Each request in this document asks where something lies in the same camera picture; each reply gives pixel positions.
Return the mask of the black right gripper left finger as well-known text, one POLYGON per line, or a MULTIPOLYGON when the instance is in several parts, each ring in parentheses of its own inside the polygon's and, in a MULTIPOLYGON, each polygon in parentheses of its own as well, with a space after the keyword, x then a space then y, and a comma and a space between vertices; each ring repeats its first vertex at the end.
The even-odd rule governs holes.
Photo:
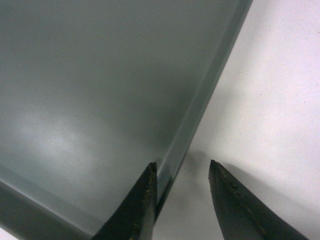
POLYGON ((156 220, 157 164, 151 162, 93 240, 151 240, 156 220))

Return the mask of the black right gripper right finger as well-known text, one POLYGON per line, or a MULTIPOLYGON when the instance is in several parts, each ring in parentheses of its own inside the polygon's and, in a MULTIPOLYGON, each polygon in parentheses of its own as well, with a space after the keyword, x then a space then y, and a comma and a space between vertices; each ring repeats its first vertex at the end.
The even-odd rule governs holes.
POLYGON ((213 206, 225 240, 306 240, 219 162, 210 162, 213 206))

